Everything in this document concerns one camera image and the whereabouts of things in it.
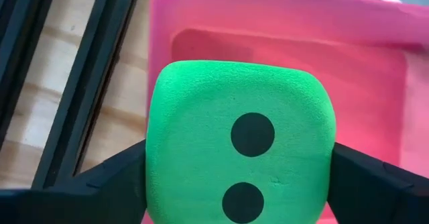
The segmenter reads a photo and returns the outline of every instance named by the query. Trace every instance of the light wood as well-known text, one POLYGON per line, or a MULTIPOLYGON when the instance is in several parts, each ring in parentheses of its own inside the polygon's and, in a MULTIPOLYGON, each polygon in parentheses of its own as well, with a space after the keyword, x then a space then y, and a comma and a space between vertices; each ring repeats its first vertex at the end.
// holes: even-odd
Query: light wood
MULTIPOLYGON (((53 0, 0 151, 0 188, 30 187, 94 0, 53 0)), ((138 0, 82 165, 144 138, 149 0, 138 0)))

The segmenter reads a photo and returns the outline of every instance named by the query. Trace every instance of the pink container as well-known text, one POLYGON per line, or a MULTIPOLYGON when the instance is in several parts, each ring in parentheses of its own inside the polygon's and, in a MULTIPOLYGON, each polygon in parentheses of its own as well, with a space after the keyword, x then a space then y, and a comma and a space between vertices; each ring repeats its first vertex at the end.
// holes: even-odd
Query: pink container
MULTIPOLYGON (((178 60, 305 70, 332 99, 338 142, 429 177, 427 25, 429 8, 378 0, 152 0, 148 103, 178 60)), ((319 223, 336 221, 326 209, 319 223)))

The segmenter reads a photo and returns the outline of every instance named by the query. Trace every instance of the pink box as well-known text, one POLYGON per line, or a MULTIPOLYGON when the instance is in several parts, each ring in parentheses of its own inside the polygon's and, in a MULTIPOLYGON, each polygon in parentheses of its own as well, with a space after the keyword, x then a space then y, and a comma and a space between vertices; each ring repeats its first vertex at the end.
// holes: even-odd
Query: pink box
MULTIPOLYGON (((178 60, 305 70, 338 142, 429 177, 428 25, 429 8, 379 0, 151 0, 148 103, 178 60)), ((327 209, 319 223, 336 221, 327 209)))

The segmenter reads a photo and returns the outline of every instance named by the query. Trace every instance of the black frame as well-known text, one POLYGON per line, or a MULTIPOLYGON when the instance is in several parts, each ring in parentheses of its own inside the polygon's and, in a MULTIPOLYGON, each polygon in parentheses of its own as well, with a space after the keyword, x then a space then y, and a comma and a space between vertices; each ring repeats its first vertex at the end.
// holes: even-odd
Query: black frame
POLYGON ((78 171, 137 0, 95 0, 32 188, 78 171))
POLYGON ((52 0, 0 0, 0 149, 52 0))

